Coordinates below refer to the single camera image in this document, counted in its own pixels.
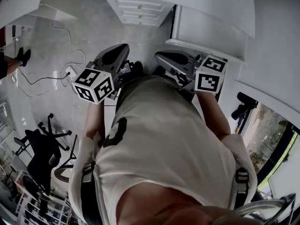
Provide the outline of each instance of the white cabinet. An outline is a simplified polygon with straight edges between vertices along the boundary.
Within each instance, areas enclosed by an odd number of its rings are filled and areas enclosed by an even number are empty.
[[[188,7],[177,6],[168,44],[244,63],[248,36],[237,28]]]
[[[174,4],[158,0],[107,0],[122,23],[159,27]]]

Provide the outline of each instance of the white wall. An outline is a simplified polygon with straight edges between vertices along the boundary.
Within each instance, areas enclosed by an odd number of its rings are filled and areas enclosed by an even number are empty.
[[[252,97],[300,128],[300,0],[255,0],[255,23],[239,81],[262,92]]]
[[[273,193],[274,198],[280,198],[282,196],[296,193],[295,209],[300,206],[300,137],[298,136],[292,146],[289,157],[286,162],[282,163],[279,168],[269,179],[269,185]],[[290,211],[284,211],[280,216],[279,221],[287,217]]]

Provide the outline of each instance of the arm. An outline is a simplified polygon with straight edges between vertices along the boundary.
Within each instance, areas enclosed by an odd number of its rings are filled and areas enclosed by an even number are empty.
[[[105,140],[104,101],[99,105],[90,103],[88,109],[84,135],[93,139],[97,132],[101,136],[100,142],[102,144]]]
[[[196,92],[196,95],[204,114],[206,126],[219,140],[231,134],[228,120],[219,107],[214,95],[208,92]]]

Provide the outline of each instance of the white t-shirt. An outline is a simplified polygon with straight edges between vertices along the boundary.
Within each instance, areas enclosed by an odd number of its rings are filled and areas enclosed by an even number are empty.
[[[255,193],[256,174],[242,138],[219,141],[175,85],[160,77],[142,82],[124,99],[104,147],[96,152],[94,140],[81,140],[70,178],[70,201],[82,219],[82,170],[93,151],[111,225],[122,194],[141,182],[174,188],[203,206],[232,208],[233,179],[242,166],[249,172],[246,202]]]

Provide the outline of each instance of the black office chair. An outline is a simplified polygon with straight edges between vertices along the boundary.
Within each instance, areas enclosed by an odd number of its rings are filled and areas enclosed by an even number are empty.
[[[35,131],[26,130],[25,133],[34,152],[34,156],[27,167],[28,173],[41,190],[49,195],[51,170],[60,162],[60,148],[58,143],[41,134],[38,129]]]
[[[68,135],[72,135],[72,131],[68,131],[67,133],[62,133],[62,134],[53,134],[52,132],[52,126],[51,126],[51,121],[50,119],[53,118],[54,115],[51,113],[49,116],[48,116],[48,129],[49,131],[46,130],[46,128],[44,127],[44,124],[42,122],[40,122],[38,124],[38,127],[45,133],[46,136],[48,136],[51,141],[55,144],[57,144],[61,149],[63,149],[64,151],[69,151],[70,150],[70,147],[63,147],[57,140],[56,138],[59,138],[59,137],[65,137],[65,136],[68,136]],[[17,152],[15,152],[16,155],[20,155],[22,152],[24,152],[29,146],[30,146],[30,143],[28,143],[26,145],[26,142],[28,141],[28,137],[24,137],[22,139],[19,139],[17,137],[14,138],[14,141],[15,143],[19,144],[20,145],[20,148]]]

